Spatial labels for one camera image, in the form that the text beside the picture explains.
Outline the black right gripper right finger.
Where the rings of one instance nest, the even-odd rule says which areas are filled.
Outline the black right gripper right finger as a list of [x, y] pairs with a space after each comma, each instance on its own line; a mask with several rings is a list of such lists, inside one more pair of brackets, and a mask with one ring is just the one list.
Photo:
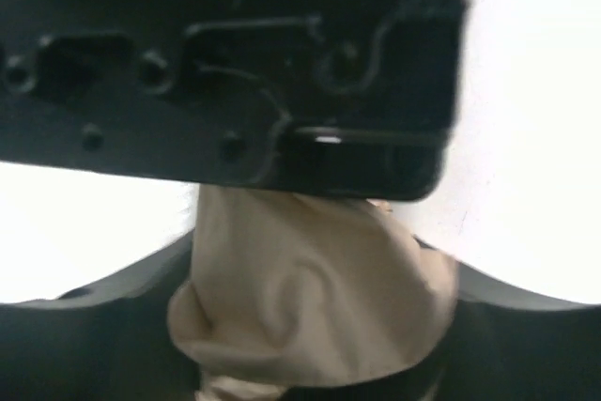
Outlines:
[[597, 400], [600, 308], [461, 263], [453, 326], [415, 400]]

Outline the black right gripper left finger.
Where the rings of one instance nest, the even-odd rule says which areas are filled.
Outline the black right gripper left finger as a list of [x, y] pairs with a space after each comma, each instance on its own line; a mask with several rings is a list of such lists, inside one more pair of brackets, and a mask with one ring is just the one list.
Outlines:
[[2, 305], [2, 399], [193, 400], [199, 368], [166, 324], [191, 248], [186, 235], [56, 300]]

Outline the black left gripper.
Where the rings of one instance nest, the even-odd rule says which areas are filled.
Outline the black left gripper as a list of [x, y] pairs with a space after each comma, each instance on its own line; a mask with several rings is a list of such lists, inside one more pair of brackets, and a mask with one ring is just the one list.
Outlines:
[[434, 191], [470, 0], [1, 0], [1, 157], [323, 196]]

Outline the beige folding umbrella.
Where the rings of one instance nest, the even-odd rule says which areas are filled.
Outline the beige folding umbrella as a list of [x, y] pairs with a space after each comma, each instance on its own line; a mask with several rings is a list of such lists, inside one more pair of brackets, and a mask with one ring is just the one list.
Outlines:
[[281, 400], [415, 367], [457, 295], [456, 260], [370, 201], [204, 185], [167, 325], [200, 399]]

